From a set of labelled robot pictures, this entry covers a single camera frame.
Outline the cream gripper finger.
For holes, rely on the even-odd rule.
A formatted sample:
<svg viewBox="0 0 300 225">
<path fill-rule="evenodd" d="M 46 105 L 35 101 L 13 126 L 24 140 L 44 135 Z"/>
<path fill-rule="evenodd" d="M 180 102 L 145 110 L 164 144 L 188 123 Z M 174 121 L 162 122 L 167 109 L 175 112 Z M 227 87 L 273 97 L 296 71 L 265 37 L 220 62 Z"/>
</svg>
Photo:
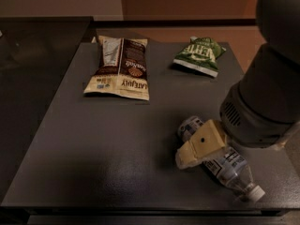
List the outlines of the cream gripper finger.
<svg viewBox="0 0 300 225">
<path fill-rule="evenodd" d="M 273 145 L 275 150 L 285 147 L 288 140 L 300 130 L 300 122 L 294 123 Z"/>
<path fill-rule="evenodd" d="M 226 138 L 218 120 L 186 119 L 177 130 L 184 144 L 175 154 L 180 170 L 192 168 L 214 158 L 221 158 L 226 150 Z"/>
</svg>

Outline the dark robot arm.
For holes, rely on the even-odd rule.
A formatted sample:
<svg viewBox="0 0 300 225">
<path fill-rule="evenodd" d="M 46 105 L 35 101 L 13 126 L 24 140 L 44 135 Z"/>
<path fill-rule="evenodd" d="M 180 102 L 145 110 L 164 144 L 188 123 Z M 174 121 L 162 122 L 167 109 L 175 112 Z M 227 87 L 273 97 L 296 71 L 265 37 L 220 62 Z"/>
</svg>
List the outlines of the dark robot arm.
<svg viewBox="0 0 300 225">
<path fill-rule="evenodd" d="M 281 149 L 299 130 L 300 0 L 258 0 L 256 23 L 265 43 L 243 79 L 176 152 L 179 169 L 222 157 L 234 143 Z"/>
</svg>

